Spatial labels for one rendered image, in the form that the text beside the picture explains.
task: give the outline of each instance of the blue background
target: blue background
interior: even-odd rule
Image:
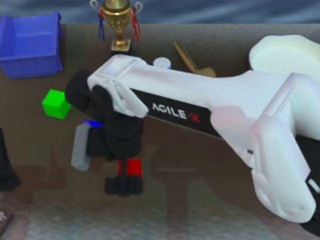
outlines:
[[[320,0],[140,2],[144,4],[140,23],[320,23]],[[97,22],[89,0],[0,0],[0,16],[33,16],[57,10],[62,15],[63,23]]]

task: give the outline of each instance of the white bottle cap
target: white bottle cap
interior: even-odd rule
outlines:
[[[171,61],[165,57],[158,57],[153,61],[153,66],[163,69],[171,69]]]

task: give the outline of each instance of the blue plastic basket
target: blue plastic basket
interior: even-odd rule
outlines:
[[[58,12],[0,22],[0,67],[11,79],[56,75],[62,71],[59,40],[63,37]]]

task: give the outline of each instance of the trophy cup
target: trophy cup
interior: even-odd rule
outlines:
[[[116,37],[111,44],[111,56],[116,54],[135,55],[132,41],[125,38],[124,30],[131,21],[136,41],[139,41],[140,26],[137,21],[137,14],[142,10],[143,5],[136,2],[132,7],[129,0],[104,0],[100,9],[97,9],[98,2],[96,0],[91,0],[90,5],[116,33]]]

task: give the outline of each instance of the table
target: table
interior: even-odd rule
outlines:
[[[88,172],[71,167],[75,128],[87,119],[72,108],[64,120],[47,117],[49,89],[65,90],[79,69],[94,71],[109,57],[111,31],[98,40],[96,25],[64,25],[64,71],[57,76],[10,80],[0,75],[0,126],[22,186],[0,194],[15,212],[4,240],[315,240],[299,225],[268,212],[254,193],[250,169],[223,141],[155,119],[145,121],[145,192],[104,194],[116,163],[91,160]],[[199,68],[219,77],[248,69],[248,52],[270,34],[302,34],[320,41],[320,25],[142,25],[138,56],[152,64],[169,58],[187,71],[173,47],[180,40]]]

